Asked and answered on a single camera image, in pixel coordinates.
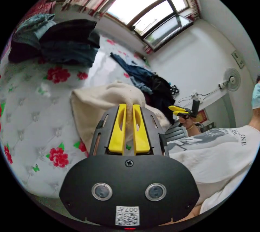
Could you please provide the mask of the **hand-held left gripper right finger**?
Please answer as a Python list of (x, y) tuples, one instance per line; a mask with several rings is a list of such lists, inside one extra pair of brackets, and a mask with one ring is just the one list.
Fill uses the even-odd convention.
[(134, 153), (148, 154), (150, 152), (150, 144), (146, 132), (142, 110), (138, 104), (133, 105), (133, 125)]

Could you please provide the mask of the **person's right hand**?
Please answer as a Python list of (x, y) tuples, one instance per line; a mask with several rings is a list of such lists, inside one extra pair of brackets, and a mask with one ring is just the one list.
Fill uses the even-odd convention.
[(194, 126), (192, 117), (188, 117), (188, 118), (179, 117), (179, 122), (183, 125), (183, 127), (186, 128), (187, 131)]

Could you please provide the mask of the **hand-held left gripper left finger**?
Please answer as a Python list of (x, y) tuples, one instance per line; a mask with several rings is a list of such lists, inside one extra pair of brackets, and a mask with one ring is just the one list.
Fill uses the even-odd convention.
[(108, 146), (110, 153), (123, 153), (126, 134), (126, 104), (119, 104)]

